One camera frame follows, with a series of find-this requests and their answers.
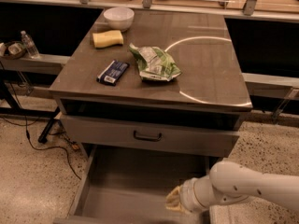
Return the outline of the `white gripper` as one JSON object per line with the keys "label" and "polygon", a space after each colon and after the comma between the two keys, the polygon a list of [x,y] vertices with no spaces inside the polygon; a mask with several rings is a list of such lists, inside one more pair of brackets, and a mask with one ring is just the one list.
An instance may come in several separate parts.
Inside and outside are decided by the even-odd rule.
{"label": "white gripper", "polygon": [[186,180],[181,186],[173,188],[166,196],[165,208],[170,211],[201,213],[212,205],[219,205],[224,194],[216,190],[206,175]]}

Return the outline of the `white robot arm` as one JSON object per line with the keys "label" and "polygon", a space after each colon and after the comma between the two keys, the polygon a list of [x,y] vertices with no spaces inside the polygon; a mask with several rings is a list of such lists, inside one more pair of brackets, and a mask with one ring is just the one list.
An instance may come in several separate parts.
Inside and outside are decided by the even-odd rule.
{"label": "white robot arm", "polygon": [[248,202],[258,197],[289,210],[299,211],[299,177],[251,170],[231,161],[219,161],[209,173],[176,186],[165,207],[181,213],[203,213],[214,205]]}

